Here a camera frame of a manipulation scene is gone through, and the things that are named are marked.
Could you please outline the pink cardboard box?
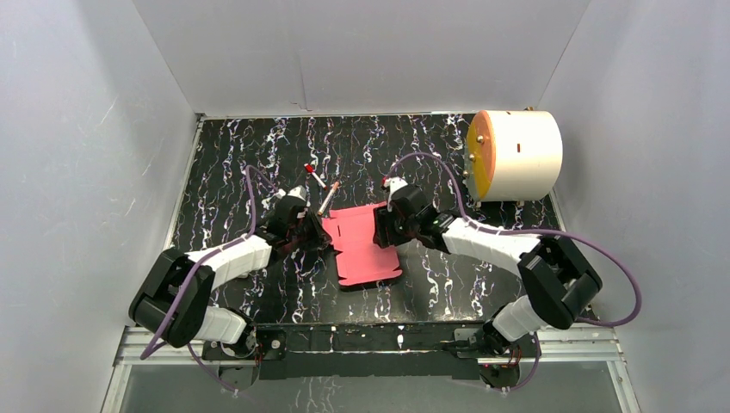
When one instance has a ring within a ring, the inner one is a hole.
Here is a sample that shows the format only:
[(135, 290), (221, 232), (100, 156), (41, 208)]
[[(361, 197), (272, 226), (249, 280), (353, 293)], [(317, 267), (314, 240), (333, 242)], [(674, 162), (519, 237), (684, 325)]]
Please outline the pink cardboard box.
[(374, 242), (374, 209), (379, 204), (331, 210), (322, 225), (336, 251), (337, 277), (341, 288), (361, 287), (402, 275), (395, 247), (382, 249)]

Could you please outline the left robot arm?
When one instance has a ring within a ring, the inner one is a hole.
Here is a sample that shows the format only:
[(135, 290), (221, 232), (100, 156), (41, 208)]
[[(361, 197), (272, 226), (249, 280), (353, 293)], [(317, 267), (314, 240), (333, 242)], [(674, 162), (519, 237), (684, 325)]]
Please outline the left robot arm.
[(249, 237), (206, 250), (163, 251), (130, 304), (128, 316), (173, 348), (218, 342), (237, 358), (257, 347), (256, 327), (243, 312), (212, 306), (213, 290), (271, 267), (296, 250), (319, 250), (331, 237), (310, 209), (306, 190), (280, 191), (275, 208)]

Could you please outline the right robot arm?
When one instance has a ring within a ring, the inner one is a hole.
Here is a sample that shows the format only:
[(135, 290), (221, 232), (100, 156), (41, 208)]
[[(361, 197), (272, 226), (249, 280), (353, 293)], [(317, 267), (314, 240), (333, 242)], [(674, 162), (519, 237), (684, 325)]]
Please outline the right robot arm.
[(483, 326), (486, 348), (496, 356), (508, 355), (519, 339), (545, 327), (569, 329), (603, 287), (565, 235), (503, 235), (496, 227), (437, 211), (419, 187), (401, 178), (387, 178), (383, 188), (387, 203), (374, 210), (374, 243), (379, 247), (417, 240), (428, 249), (480, 259), (521, 280), (525, 294)]

